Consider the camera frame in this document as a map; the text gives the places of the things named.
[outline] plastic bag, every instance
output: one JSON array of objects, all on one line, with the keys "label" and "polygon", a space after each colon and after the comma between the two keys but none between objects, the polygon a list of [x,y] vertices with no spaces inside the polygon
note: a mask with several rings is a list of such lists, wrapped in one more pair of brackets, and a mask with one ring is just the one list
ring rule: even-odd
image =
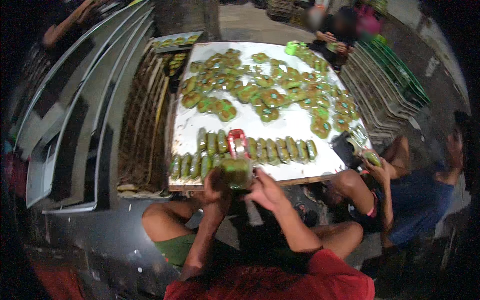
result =
[{"label": "plastic bag", "polygon": [[208,172],[212,169],[212,160],[209,156],[205,155],[202,157],[202,170],[200,171],[200,177],[202,182],[205,181],[205,177],[208,175]]},{"label": "plastic bag", "polygon": [[307,150],[308,150],[308,158],[310,159],[310,161],[314,161],[318,155],[318,152],[317,152],[317,146],[312,140],[307,140]]},{"label": "plastic bag", "polygon": [[200,176],[200,169],[202,166],[202,156],[200,152],[193,154],[192,164],[190,165],[190,178],[197,179]]},{"label": "plastic bag", "polygon": [[248,154],[252,160],[257,160],[257,142],[249,137],[247,138],[248,143]]},{"label": "plastic bag", "polygon": [[272,139],[267,139],[267,155],[268,155],[268,163],[273,166],[278,166],[280,162],[280,158],[278,157],[278,151],[276,150],[276,144]]},{"label": "plastic bag", "polygon": [[297,149],[299,151],[299,162],[307,164],[309,162],[307,144],[302,140],[297,140]]},{"label": "plastic bag", "polygon": [[213,131],[207,133],[207,153],[208,156],[213,156],[217,153],[217,136]]},{"label": "plastic bag", "polygon": [[218,131],[218,152],[220,154],[225,153],[228,151],[228,142],[227,142],[227,135],[225,134],[225,131],[223,129],[220,129]]},{"label": "plastic bag", "polygon": [[178,154],[175,154],[172,158],[172,164],[170,166],[170,176],[172,177],[172,180],[177,180],[180,178],[180,172],[181,172],[181,156]]},{"label": "plastic bag", "polygon": [[197,133],[197,149],[198,151],[204,151],[207,149],[207,130],[202,127]]},{"label": "plastic bag", "polygon": [[192,156],[190,153],[186,153],[181,158],[181,176],[183,179],[187,179],[190,176],[190,165],[192,164]]},{"label": "plastic bag", "polygon": [[291,136],[285,137],[285,145],[292,161],[299,161],[299,151],[297,145]]},{"label": "plastic bag", "polygon": [[276,146],[277,146],[277,152],[278,152],[278,157],[280,158],[280,161],[284,164],[289,164],[291,161],[290,153],[288,153],[287,144],[285,143],[285,140],[281,138],[277,138]]}]

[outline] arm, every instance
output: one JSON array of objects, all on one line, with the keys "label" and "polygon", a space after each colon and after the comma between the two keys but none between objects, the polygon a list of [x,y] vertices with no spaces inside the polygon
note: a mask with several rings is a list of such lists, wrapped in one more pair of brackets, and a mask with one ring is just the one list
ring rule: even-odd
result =
[{"label": "arm", "polygon": [[43,35],[42,43],[47,48],[52,48],[55,43],[64,36],[73,24],[82,16],[84,10],[92,1],[84,1],[76,10],[74,10],[63,22],[58,25],[53,24]]},{"label": "arm", "polygon": [[293,252],[314,252],[320,249],[320,239],[303,224],[278,184],[260,169],[256,170],[256,175],[258,179],[247,198],[273,212],[290,249]]},{"label": "arm", "polygon": [[181,281],[199,276],[205,270],[215,233],[227,215],[230,202],[231,195],[225,183],[225,176],[220,169],[215,168],[205,178],[204,217],[200,221],[198,233],[183,264]]}]

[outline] red shirt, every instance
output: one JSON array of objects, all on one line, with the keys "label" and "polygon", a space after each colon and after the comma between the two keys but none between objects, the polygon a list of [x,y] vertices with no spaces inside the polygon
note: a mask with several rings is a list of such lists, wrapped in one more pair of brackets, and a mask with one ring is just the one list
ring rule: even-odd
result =
[{"label": "red shirt", "polygon": [[373,280],[347,265],[329,249],[319,250],[305,275],[275,267],[239,266],[210,286],[174,281],[164,299],[373,299]]}]

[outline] knee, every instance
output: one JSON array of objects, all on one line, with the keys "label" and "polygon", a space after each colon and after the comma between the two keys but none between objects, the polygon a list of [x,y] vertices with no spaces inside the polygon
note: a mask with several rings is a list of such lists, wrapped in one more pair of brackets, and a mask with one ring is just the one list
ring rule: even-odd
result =
[{"label": "knee", "polygon": [[361,180],[360,175],[356,171],[348,169],[337,173],[334,184],[338,188],[354,188],[359,179]]}]

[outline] hand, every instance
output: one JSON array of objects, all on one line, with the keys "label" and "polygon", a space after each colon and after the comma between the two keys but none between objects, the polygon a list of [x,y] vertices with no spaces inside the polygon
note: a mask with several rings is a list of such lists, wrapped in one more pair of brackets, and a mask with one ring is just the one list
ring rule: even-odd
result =
[{"label": "hand", "polygon": [[246,199],[253,200],[270,211],[275,211],[285,202],[288,203],[288,199],[273,178],[259,168],[255,170],[255,174],[257,178],[250,187],[252,192]]},{"label": "hand", "polygon": [[223,218],[227,215],[232,201],[231,190],[220,168],[214,168],[205,177],[204,197],[200,201],[205,217]]},{"label": "hand", "polygon": [[346,53],[347,52],[347,45],[345,45],[344,43],[340,42],[340,43],[337,43],[336,45],[336,51],[337,53]]},{"label": "hand", "polygon": [[336,42],[336,38],[333,36],[333,34],[331,32],[325,32],[324,36],[324,41],[325,42],[330,42],[330,43],[334,43]]},{"label": "hand", "polygon": [[388,162],[381,157],[380,162],[382,163],[381,167],[372,165],[367,159],[363,159],[365,167],[370,172],[370,175],[375,178],[381,185],[390,185],[390,173],[388,172]]}]

